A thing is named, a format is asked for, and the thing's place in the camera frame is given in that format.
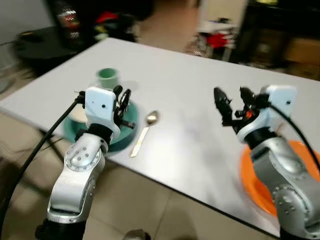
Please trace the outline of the orange plate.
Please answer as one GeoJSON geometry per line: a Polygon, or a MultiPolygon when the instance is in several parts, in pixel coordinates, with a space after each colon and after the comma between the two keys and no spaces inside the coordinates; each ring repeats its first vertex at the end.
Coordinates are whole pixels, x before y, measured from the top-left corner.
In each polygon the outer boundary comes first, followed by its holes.
{"type": "MultiPolygon", "coordinates": [[[[320,170],[316,166],[313,157],[308,152],[306,146],[301,141],[289,141],[290,146],[304,162],[308,172],[317,181],[320,180],[320,170]]],[[[268,188],[258,179],[254,172],[253,162],[250,158],[250,149],[247,145],[243,148],[242,158],[240,162],[240,178],[245,192],[252,201],[263,211],[277,216],[277,211],[272,201],[268,188]]]]}

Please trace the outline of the red and white item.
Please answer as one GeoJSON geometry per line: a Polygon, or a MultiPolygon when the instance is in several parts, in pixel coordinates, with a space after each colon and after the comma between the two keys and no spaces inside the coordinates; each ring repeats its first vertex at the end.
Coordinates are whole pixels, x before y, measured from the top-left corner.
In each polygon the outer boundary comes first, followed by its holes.
{"type": "Polygon", "coordinates": [[[230,33],[209,33],[205,36],[206,45],[213,49],[226,48],[233,43],[233,35],[230,33]]]}

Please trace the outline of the black cabinet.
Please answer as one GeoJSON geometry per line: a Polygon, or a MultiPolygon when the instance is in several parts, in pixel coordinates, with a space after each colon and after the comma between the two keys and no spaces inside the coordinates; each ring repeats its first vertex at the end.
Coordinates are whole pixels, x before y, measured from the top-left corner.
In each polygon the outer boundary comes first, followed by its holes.
{"type": "Polygon", "coordinates": [[[247,0],[230,62],[319,80],[320,66],[284,59],[293,38],[320,40],[320,0],[247,0]]]}

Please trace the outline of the light green cup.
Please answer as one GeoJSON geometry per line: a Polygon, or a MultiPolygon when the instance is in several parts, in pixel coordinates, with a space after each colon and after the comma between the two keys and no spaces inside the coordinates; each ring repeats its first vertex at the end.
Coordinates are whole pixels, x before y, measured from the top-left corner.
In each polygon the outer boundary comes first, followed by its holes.
{"type": "Polygon", "coordinates": [[[115,68],[103,68],[96,73],[96,87],[113,90],[121,84],[118,70],[115,68]]]}

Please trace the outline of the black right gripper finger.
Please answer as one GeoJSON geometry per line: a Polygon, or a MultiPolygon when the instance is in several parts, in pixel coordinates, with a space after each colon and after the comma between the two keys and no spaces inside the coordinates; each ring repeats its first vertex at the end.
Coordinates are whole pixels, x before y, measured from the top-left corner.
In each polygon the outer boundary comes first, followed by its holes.
{"type": "Polygon", "coordinates": [[[256,97],[254,92],[249,89],[249,87],[240,87],[240,98],[242,99],[242,102],[244,103],[244,107],[247,109],[252,109],[256,103],[256,97]]]}
{"type": "Polygon", "coordinates": [[[215,107],[221,115],[222,126],[233,126],[233,110],[231,108],[231,99],[228,98],[227,94],[220,88],[214,88],[214,103],[215,107]]]}

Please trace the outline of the metal spoon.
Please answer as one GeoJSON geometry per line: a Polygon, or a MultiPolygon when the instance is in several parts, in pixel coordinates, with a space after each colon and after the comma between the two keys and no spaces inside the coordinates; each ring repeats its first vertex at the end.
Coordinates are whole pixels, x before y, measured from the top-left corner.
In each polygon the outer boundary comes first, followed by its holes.
{"type": "Polygon", "coordinates": [[[137,157],[138,153],[140,152],[142,148],[142,144],[144,140],[146,139],[147,133],[149,132],[149,128],[153,126],[159,119],[159,112],[158,110],[153,110],[149,112],[149,114],[146,115],[145,117],[145,123],[146,126],[142,129],[140,135],[137,138],[137,141],[135,142],[134,147],[132,148],[130,152],[130,157],[134,158],[137,157]]]}

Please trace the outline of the black round side table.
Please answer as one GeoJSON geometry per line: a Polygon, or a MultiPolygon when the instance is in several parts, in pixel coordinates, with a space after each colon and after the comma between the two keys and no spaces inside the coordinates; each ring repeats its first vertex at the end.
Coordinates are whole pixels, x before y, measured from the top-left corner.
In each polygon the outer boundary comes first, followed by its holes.
{"type": "Polygon", "coordinates": [[[62,41],[55,27],[19,33],[13,42],[12,50],[20,61],[31,65],[64,62],[79,53],[62,41]]]}

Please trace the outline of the brown cardboard box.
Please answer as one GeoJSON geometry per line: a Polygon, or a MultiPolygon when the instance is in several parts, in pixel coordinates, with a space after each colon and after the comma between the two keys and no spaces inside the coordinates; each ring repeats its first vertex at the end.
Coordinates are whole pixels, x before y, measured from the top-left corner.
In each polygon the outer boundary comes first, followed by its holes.
{"type": "Polygon", "coordinates": [[[320,40],[293,38],[286,46],[284,59],[289,62],[320,66],[320,40]]]}

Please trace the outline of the teal plate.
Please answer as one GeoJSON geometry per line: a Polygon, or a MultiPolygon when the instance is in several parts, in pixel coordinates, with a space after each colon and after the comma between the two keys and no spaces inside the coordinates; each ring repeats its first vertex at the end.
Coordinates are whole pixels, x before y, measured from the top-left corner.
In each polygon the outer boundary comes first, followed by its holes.
{"type": "MultiPolygon", "coordinates": [[[[123,119],[138,126],[138,115],[138,106],[130,101],[123,119]]],[[[76,142],[76,135],[79,131],[86,131],[88,128],[85,123],[75,122],[70,117],[66,117],[62,125],[64,137],[72,143],[76,142]]],[[[133,141],[136,132],[137,128],[121,126],[119,137],[110,141],[108,153],[116,153],[126,149],[133,141]]]]}

